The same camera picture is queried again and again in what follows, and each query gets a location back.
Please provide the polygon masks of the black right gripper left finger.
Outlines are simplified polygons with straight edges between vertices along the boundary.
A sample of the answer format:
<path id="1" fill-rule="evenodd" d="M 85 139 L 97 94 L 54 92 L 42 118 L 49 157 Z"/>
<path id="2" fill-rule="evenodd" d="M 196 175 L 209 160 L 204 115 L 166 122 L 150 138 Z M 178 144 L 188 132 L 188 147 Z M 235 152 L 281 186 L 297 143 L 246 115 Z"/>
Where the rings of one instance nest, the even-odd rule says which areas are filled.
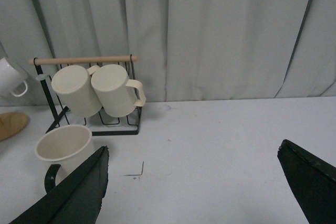
<path id="1" fill-rule="evenodd" d="M 61 165 L 50 165 L 46 195 L 11 223 L 96 223 L 108 185 L 108 161 L 108 147 L 102 146 L 59 184 Z"/>

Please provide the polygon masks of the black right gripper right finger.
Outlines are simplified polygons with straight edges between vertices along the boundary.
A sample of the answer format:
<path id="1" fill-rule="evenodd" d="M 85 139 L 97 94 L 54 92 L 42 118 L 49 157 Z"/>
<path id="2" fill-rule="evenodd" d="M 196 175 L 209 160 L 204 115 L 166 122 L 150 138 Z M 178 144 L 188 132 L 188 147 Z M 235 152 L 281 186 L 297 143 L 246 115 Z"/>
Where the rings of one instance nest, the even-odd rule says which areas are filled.
<path id="1" fill-rule="evenodd" d="M 308 223 L 335 223 L 335 167 L 289 140 L 277 157 Z"/>

